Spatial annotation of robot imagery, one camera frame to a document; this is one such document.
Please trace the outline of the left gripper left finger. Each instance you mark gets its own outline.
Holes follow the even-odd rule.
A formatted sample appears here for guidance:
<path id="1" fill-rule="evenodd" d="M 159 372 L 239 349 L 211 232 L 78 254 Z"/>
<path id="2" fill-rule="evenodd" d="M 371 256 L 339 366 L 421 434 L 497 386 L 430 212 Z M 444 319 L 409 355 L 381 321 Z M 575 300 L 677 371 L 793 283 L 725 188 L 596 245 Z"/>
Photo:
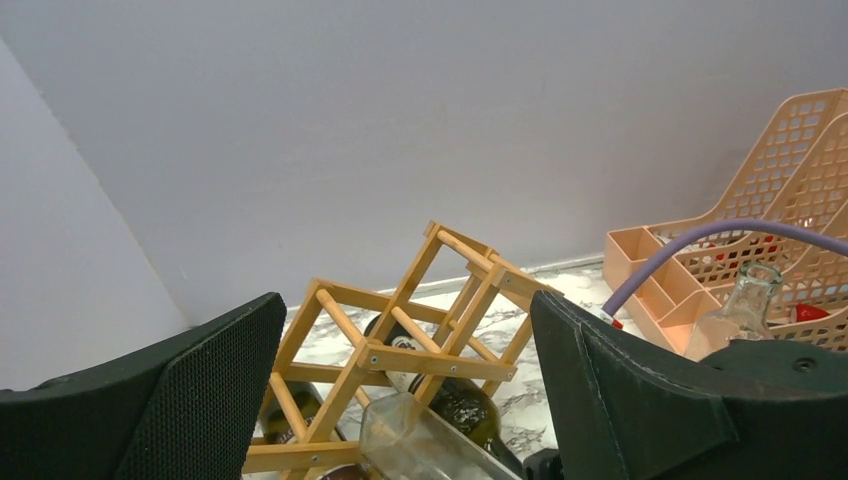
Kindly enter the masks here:
<path id="1" fill-rule="evenodd" d="M 263 294 L 114 360 L 1 393 L 5 479 L 238 479 L 287 308 Z"/>

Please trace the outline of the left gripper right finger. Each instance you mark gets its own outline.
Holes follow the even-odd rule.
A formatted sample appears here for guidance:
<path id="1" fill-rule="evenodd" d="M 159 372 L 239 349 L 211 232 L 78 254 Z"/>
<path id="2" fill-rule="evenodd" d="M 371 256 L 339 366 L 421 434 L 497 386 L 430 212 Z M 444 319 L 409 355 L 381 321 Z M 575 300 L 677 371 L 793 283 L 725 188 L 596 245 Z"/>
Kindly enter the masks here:
<path id="1" fill-rule="evenodd" d="M 568 479 L 843 479 L 847 357 L 735 340 L 695 362 L 537 292 L 533 335 Z"/>

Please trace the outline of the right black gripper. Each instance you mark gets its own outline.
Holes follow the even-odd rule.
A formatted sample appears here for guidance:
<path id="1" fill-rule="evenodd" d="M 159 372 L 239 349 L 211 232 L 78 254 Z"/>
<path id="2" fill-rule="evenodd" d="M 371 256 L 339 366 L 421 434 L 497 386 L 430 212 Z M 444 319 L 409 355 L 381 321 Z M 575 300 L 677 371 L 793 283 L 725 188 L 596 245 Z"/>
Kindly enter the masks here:
<path id="1" fill-rule="evenodd" d="M 556 448 L 544 448 L 522 462 L 525 480 L 563 480 L 563 464 Z"/>

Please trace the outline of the green bottle navy cream label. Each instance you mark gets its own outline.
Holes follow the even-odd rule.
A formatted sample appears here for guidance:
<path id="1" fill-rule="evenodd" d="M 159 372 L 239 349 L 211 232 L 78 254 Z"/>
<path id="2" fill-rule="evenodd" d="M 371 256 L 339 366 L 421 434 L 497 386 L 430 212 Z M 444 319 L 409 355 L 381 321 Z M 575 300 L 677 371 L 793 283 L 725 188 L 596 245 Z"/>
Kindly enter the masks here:
<path id="1" fill-rule="evenodd" d="M 387 371 L 398 393 L 415 395 L 425 376 L 415 372 Z M 501 417 L 495 403 L 472 380 L 447 377 L 428 406 L 431 411 L 523 477 L 523 466 L 501 438 Z"/>

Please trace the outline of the tall clear glass bottle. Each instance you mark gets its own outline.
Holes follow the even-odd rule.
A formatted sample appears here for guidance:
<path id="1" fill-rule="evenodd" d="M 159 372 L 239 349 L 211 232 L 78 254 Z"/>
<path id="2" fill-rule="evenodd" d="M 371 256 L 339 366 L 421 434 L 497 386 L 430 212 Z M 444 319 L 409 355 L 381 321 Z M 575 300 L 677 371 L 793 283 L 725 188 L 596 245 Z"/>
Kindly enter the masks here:
<path id="1" fill-rule="evenodd" d="M 371 401 L 363 410 L 359 449 L 385 479 L 518 479 L 409 393 Z"/>

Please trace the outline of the wooden wine rack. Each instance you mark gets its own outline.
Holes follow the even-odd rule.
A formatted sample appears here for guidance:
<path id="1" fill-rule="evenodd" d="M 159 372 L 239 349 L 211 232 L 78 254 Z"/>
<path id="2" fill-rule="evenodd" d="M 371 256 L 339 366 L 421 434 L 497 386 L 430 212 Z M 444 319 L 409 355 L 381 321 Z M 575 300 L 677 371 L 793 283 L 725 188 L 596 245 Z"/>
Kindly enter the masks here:
<path id="1" fill-rule="evenodd" d="M 492 247 L 430 222 L 426 240 L 392 295 L 315 278 L 279 344 L 263 401 L 277 400 L 292 424 L 290 444 L 252 440 L 242 471 L 276 472 L 282 479 L 303 479 L 321 467 L 361 460 L 355 441 L 335 442 L 330 435 L 351 400 L 370 402 L 364 388 L 387 384 L 387 371 L 423 374 L 417 399 L 427 402 L 447 377 L 480 379 L 493 395 L 513 379 L 515 362 L 532 336 L 524 319 L 501 354 L 474 333 L 497 296 L 524 313 L 533 295 L 547 285 L 503 259 Z M 470 274 L 452 306 L 439 309 L 412 296 L 440 249 L 463 257 Z M 326 313 L 351 344 L 343 366 L 302 363 L 295 357 L 320 314 Z"/>

